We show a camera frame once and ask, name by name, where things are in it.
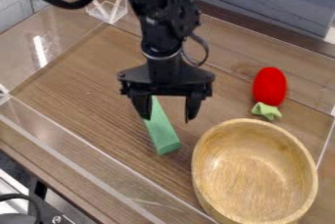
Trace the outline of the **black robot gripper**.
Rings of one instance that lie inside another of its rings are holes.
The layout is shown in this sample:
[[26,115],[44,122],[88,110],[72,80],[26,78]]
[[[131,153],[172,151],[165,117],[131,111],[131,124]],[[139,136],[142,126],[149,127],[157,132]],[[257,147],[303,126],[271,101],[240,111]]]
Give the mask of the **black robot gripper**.
[[178,59],[176,63],[146,62],[118,72],[121,93],[131,97],[139,117],[150,120],[151,96],[186,97],[185,119],[196,118],[201,101],[212,96],[214,74]]

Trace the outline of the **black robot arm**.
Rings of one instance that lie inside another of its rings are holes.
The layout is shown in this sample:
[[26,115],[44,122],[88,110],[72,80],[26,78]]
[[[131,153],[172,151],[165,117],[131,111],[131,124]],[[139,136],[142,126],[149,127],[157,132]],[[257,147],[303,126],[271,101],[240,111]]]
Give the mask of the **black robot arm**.
[[[48,4],[76,10],[93,0],[43,0]],[[139,117],[151,118],[153,98],[177,96],[186,99],[185,120],[197,117],[201,101],[212,96],[214,74],[201,68],[186,54],[184,43],[193,39],[201,46],[205,40],[196,35],[200,9],[194,0],[129,0],[141,28],[141,51],[146,63],[118,72],[126,95]]]

